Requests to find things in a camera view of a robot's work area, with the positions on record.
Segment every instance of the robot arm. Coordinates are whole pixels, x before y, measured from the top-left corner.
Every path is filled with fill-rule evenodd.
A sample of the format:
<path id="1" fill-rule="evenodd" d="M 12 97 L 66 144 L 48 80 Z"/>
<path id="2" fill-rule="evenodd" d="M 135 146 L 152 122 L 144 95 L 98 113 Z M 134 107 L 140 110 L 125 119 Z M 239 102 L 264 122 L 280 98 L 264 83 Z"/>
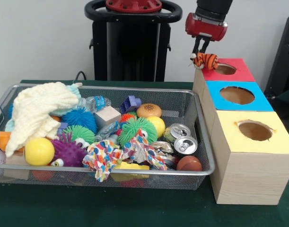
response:
<path id="1" fill-rule="evenodd" d="M 199 52 L 201 39 L 204 44 L 200 52 L 205 53 L 210 41 L 220 41 L 228 28 L 224 21 L 233 0 L 197 0 L 195 13 L 190 13 L 186 19 L 185 30 L 196 37 L 193 53 Z"/>

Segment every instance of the green spiky ball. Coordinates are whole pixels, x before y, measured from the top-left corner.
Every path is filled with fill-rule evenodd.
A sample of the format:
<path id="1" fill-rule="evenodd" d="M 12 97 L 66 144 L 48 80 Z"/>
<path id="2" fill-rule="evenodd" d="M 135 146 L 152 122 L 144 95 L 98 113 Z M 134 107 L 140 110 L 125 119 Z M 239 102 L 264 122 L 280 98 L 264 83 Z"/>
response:
<path id="1" fill-rule="evenodd" d="M 132 115 L 134 115 L 134 116 L 136 117 L 136 119 L 138 118 L 136 111 L 128 112 L 128 114 L 132 114 Z"/>
<path id="2" fill-rule="evenodd" d="M 95 140 L 95 134 L 90 129 L 81 125 L 68 126 L 63 132 L 65 134 L 70 134 L 72 132 L 72 141 L 77 138 L 82 138 L 85 142 L 92 144 Z"/>
<path id="3" fill-rule="evenodd" d="M 147 132 L 149 144 L 157 141 L 157 131 L 151 122 L 143 117 L 140 117 L 137 120 L 130 118 L 126 124 L 122 126 L 122 132 L 118 138 L 121 146 L 124 146 L 127 142 L 129 142 L 137 134 L 139 129 Z"/>

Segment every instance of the yellow box top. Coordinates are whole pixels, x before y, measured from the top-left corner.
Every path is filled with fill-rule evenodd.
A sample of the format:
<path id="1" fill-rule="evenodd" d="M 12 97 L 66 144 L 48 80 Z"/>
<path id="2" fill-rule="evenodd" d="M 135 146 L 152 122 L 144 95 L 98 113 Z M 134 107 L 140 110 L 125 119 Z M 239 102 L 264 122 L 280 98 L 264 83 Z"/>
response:
<path id="1" fill-rule="evenodd" d="M 289 134 L 276 112 L 217 114 L 231 152 L 289 154 Z"/>

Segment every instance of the gray wall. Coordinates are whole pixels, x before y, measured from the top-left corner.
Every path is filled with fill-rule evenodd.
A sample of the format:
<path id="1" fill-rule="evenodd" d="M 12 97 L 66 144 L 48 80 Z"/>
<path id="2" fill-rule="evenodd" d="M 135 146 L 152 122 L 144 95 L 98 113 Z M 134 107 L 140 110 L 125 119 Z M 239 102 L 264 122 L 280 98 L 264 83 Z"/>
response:
<path id="1" fill-rule="evenodd" d="M 193 81 L 189 56 L 194 39 L 184 31 L 195 0 L 172 0 L 184 10 L 171 25 L 166 81 Z M 73 79 L 83 70 L 94 78 L 88 49 L 92 22 L 84 16 L 88 0 L 0 0 L 0 97 L 21 79 Z M 265 88 L 285 21 L 289 0 L 234 0 L 227 16 L 228 32 L 208 52 L 243 58 Z"/>

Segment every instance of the black cable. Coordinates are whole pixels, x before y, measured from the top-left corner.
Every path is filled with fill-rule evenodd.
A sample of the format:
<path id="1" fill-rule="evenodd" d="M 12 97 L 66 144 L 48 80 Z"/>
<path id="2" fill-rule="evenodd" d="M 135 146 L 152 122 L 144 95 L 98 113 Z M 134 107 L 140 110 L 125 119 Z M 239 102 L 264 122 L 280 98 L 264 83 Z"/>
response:
<path id="1" fill-rule="evenodd" d="M 86 75 L 84 74 L 83 71 L 79 71 L 79 72 L 77 73 L 77 76 L 76 76 L 75 80 L 78 80 L 80 74 L 83 75 L 83 79 L 84 79 L 84 80 L 87 80 L 87 77 L 86 77 Z"/>

